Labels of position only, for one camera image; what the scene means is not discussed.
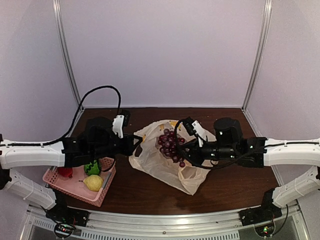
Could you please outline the beige plastic bag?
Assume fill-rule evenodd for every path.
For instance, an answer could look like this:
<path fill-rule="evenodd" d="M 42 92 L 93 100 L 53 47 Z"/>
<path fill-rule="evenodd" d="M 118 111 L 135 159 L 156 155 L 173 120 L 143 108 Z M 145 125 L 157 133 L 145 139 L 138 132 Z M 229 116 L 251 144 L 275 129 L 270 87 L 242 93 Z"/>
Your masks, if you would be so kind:
<path fill-rule="evenodd" d="M 164 129 L 174 130 L 177 120 L 159 120 L 134 132 L 142 137 L 132 156 L 128 158 L 130 165 L 167 185 L 176 188 L 188 195 L 194 195 L 199 186 L 206 180 L 208 169 L 192 166 L 185 161 L 185 167 L 180 167 L 172 159 L 160 152 L 158 138 L 164 133 Z"/>

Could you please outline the dark red grape bunch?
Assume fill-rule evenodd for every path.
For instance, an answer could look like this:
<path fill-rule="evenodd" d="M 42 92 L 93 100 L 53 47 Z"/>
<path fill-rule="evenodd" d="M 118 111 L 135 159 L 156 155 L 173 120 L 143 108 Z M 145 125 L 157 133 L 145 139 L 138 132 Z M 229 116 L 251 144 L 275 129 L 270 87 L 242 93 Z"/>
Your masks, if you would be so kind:
<path fill-rule="evenodd" d="M 171 159 L 172 162 L 178 164 L 180 168 L 186 166 L 185 158 L 178 153 L 176 137 L 173 130 L 164 128 L 163 133 L 157 137 L 156 147 L 166 159 Z"/>

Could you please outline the green fruit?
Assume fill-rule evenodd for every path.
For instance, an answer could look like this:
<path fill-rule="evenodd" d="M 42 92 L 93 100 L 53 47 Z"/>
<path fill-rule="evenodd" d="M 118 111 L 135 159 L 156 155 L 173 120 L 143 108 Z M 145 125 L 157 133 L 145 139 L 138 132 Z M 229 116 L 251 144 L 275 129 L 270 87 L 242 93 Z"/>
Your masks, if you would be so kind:
<path fill-rule="evenodd" d="M 91 175 L 100 175 L 102 168 L 100 162 L 95 159 L 93 162 L 90 162 L 89 164 L 85 164 L 83 166 L 84 173 L 87 176 Z"/>

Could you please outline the yellow fruit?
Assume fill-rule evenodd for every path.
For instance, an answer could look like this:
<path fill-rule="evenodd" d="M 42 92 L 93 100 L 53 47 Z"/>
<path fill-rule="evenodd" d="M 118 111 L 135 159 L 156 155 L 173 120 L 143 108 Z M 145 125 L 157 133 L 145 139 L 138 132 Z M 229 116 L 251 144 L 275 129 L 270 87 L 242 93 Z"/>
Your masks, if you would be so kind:
<path fill-rule="evenodd" d="M 85 186 L 92 192 L 98 192 L 104 183 L 99 175 L 90 175 L 83 180 Z"/>

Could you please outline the red fruit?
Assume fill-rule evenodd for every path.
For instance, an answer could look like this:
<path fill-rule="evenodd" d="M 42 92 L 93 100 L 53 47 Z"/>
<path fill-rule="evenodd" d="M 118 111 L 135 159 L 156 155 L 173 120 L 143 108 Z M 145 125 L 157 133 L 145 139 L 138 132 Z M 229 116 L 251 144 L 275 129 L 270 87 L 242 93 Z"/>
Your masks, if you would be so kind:
<path fill-rule="evenodd" d="M 73 168 L 72 167 L 58 167 L 57 172 L 60 176 L 64 178 L 72 178 L 73 177 Z"/>

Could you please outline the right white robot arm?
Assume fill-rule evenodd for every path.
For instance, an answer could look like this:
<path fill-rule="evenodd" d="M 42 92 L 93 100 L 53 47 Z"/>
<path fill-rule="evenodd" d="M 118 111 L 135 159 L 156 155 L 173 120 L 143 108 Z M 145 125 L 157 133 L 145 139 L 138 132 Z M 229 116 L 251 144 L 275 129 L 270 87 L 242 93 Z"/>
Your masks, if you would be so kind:
<path fill-rule="evenodd" d="M 213 124 L 215 140 L 210 141 L 201 124 L 188 117 L 181 120 L 193 140 L 178 146 L 178 151 L 194 167 L 206 169 L 205 161 L 220 162 L 211 170 L 237 164 L 245 168 L 264 168 L 276 165 L 306 165 L 310 169 L 289 183 L 265 192 L 256 210 L 259 220 L 268 220 L 276 208 L 297 200 L 320 188 L 320 141 L 277 140 L 266 137 L 244 138 L 240 122 L 225 117 Z"/>

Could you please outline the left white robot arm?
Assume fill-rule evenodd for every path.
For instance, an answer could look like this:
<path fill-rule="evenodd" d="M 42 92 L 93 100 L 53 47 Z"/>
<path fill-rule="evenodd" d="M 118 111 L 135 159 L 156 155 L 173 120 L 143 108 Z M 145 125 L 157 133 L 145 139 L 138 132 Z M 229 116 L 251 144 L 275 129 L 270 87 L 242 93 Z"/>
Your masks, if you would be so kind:
<path fill-rule="evenodd" d="M 131 156 L 143 138 L 125 134 L 128 125 L 123 115 L 114 120 L 96 117 L 86 122 L 84 131 L 77 137 L 63 136 L 50 142 L 0 141 L 0 188 L 27 199 L 45 210 L 51 210 L 61 222 L 72 218 L 72 211 L 52 189 L 19 174 L 16 167 L 67 167 L 74 168 L 116 155 Z"/>

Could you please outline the pink perforated plastic basket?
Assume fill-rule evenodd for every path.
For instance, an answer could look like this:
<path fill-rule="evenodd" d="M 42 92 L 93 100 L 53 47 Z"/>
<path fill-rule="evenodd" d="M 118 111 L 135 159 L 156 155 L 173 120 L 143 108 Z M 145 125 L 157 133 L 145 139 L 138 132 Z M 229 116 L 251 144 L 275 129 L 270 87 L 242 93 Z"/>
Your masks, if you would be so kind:
<path fill-rule="evenodd" d="M 53 189 L 56 189 L 68 196 L 90 205 L 101 207 L 116 174 L 116 166 L 115 160 L 108 157 L 100 159 L 99 163 L 103 170 L 109 169 L 109 171 L 100 173 L 100 177 L 103 179 L 103 184 L 99 191 L 91 191 L 83 183 L 83 180 L 87 177 L 83 166 L 74 167 L 72 170 L 72 177 L 64 177 L 58 173 L 57 168 L 51 167 L 46 170 L 42 180 Z"/>

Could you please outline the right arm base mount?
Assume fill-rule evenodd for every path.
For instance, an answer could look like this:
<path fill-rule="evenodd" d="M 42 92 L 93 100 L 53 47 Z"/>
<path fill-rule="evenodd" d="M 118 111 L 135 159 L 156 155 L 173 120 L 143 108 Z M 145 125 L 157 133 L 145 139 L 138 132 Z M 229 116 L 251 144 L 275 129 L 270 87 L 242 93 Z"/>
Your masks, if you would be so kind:
<path fill-rule="evenodd" d="M 274 236 L 275 219 L 282 216 L 282 209 L 273 204 L 274 190 L 272 188 L 264 193 L 260 206 L 238 212 L 242 226 L 254 225 L 255 233 L 265 239 Z"/>

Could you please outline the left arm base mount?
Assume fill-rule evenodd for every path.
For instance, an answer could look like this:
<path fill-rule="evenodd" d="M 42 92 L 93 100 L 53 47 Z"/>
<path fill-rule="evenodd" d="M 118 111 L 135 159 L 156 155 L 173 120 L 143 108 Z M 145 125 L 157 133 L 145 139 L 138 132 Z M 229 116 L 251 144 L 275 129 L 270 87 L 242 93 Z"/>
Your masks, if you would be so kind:
<path fill-rule="evenodd" d="M 55 223 L 53 228 L 55 236 L 64 240 L 74 233 L 77 226 L 87 226 L 90 213 L 87 210 L 69 207 L 62 192 L 54 191 L 54 194 L 56 200 L 53 208 L 45 209 L 42 207 L 42 209 L 45 212 L 45 216 Z"/>

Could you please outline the front aluminium rail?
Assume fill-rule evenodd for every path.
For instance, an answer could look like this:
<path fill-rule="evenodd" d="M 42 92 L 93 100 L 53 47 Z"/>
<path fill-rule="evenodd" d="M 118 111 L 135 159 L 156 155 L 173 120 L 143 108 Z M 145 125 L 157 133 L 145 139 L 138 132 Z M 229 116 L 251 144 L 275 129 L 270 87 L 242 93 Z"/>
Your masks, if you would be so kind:
<path fill-rule="evenodd" d="M 212 213 L 139 215 L 88 210 L 86 226 L 76 226 L 66 240 L 310 240 L 298 203 L 282 209 L 283 216 L 270 221 L 276 235 L 261 237 L 258 227 L 244 226 L 239 212 L 244 208 Z M 60 240 L 55 223 L 38 206 L 29 205 L 18 240 Z"/>

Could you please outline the left aluminium frame post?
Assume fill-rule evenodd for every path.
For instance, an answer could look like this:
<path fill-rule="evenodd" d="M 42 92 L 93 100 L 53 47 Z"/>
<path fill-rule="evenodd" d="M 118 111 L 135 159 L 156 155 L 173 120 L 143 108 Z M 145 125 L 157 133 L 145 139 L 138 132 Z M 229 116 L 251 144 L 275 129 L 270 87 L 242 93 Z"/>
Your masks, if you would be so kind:
<path fill-rule="evenodd" d="M 81 102 L 81 97 L 79 94 L 78 86 L 76 84 L 74 71 L 72 68 L 72 63 L 71 63 L 71 59 L 68 51 L 68 45 L 67 45 L 62 11 L 61 11 L 61 3 L 59 0 L 53 0 L 52 5 L 53 5 L 53 13 L 56 21 L 56 26 L 57 26 L 58 39 L 59 39 L 60 48 L 62 52 L 62 59 L 64 62 L 66 73 L 67 73 L 67 78 L 71 87 L 71 92 L 73 94 L 74 100 L 76 104 L 79 105 Z"/>

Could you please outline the aluminium frame post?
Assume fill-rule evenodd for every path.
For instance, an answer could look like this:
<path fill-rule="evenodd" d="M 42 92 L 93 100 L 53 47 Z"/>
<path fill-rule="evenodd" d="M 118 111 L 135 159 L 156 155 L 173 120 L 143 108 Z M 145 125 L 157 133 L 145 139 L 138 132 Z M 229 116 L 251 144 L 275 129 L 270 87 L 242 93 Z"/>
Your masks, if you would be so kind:
<path fill-rule="evenodd" d="M 250 75 L 247 91 L 245 94 L 245 98 L 244 98 L 244 101 L 243 101 L 243 104 L 241 107 L 241 109 L 244 113 L 248 109 L 248 106 L 250 104 L 250 100 L 251 100 L 251 97 L 252 97 L 252 94 L 254 91 L 254 87 L 255 87 L 256 81 L 258 79 L 258 74 L 259 74 L 259 70 L 261 67 L 262 59 L 263 59 L 263 53 L 264 53 L 264 49 L 266 46 L 269 30 L 270 30 L 272 9 L 273 9 L 273 1 L 272 0 L 265 0 L 261 28 L 260 28 L 260 34 L 259 34 L 259 40 L 258 40 L 256 54 L 255 54 L 255 59 L 253 62 L 253 68 L 251 71 L 251 75 Z"/>
<path fill-rule="evenodd" d="M 76 84 L 74 71 L 72 68 L 72 63 L 71 63 L 71 59 L 68 51 L 68 45 L 67 45 L 62 11 L 61 11 L 61 3 L 59 0 L 53 0 L 52 5 L 53 5 L 53 13 L 56 21 L 56 26 L 57 26 L 58 39 L 59 39 L 60 48 L 62 52 L 62 59 L 64 62 L 66 73 L 67 73 L 67 78 L 71 87 L 71 92 L 73 94 L 74 100 L 76 104 L 79 105 L 81 102 L 81 97 L 79 94 L 78 86 Z"/>

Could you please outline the right aluminium frame post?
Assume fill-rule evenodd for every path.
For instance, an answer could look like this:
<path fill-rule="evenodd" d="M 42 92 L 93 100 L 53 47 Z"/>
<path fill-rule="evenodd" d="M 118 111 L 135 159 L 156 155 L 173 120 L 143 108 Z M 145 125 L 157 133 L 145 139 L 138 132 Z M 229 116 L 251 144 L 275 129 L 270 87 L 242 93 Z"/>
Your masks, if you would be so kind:
<path fill-rule="evenodd" d="M 263 53 L 264 53 L 264 49 L 266 46 L 269 30 L 270 30 L 272 9 L 273 9 L 273 1 L 272 0 L 265 0 L 261 28 L 260 28 L 260 34 L 259 34 L 259 40 L 258 40 L 256 54 L 255 54 L 255 59 L 253 62 L 253 68 L 251 71 L 251 75 L 250 75 L 247 91 L 245 94 L 245 98 L 244 98 L 244 101 L 243 101 L 243 104 L 241 107 L 241 109 L 244 113 L 248 109 L 248 106 L 250 104 L 250 100 L 251 100 L 251 97 L 252 97 L 252 94 L 254 91 L 254 87 L 255 87 L 256 81 L 258 79 L 258 74 L 259 74 L 259 70 L 261 67 L 262 59 L 263 59 Z"/>

